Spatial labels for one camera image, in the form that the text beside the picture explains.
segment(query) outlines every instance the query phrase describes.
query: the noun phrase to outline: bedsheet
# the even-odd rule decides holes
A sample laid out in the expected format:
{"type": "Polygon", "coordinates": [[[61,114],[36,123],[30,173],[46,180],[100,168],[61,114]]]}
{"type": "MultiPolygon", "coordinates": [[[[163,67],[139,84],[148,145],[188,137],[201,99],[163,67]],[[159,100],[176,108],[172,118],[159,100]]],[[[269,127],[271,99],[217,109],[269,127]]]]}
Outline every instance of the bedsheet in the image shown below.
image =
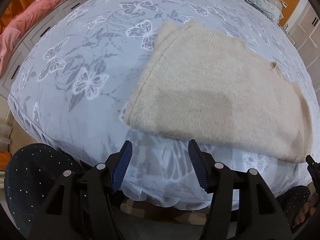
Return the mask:
{"type": "MultiPolygon", "coordinates": [[[[142,133],[123,122],[162,22],[181,26],[190,19],[244,39],[298,81],[312,115],[312,156],[319,160],[319,106],[311,78],[282,30],[244,0],[89,0],[48,31],[22,64],[8,98],[15,119],[39,142],[92,165],[130,140],[125,195],[163,207],[207,207],[212,196],[198,184],[188,142],[142,133]]],[[[231,169],[257,169],[276,196],[311,182],[306,163],[215,145],[200,148],[231,169]]],[[[238,200],[234,191],[233,209],[238,200]]]]}

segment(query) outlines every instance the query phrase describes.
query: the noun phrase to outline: floral pillow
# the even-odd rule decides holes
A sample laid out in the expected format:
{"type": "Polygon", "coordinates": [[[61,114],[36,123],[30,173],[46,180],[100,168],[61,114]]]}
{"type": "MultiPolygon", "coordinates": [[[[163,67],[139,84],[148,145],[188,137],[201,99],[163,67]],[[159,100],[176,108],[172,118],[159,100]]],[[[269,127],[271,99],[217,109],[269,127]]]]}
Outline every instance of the floral pillow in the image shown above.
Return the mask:
{"type": "Polygon", "coordinates": [[[245,0],[250,5],[260,10],[273,23],[278,25],[280,19],[283,18],[281,11],[269,0],[245,0]]]}

